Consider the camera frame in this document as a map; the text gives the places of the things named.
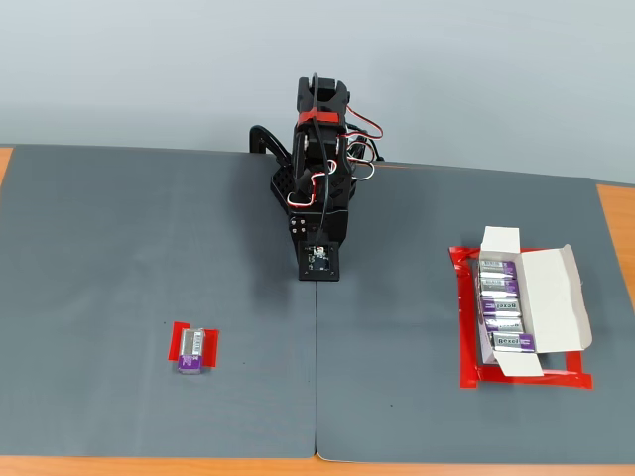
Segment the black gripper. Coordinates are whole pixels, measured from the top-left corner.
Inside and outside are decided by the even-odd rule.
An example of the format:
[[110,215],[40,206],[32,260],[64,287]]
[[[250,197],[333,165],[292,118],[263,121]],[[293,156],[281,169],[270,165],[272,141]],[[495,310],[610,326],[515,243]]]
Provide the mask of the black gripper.
[[348,211],[292,211],[289,231],[296,249],[300,272],[339,272],[339,248],[346,238]]

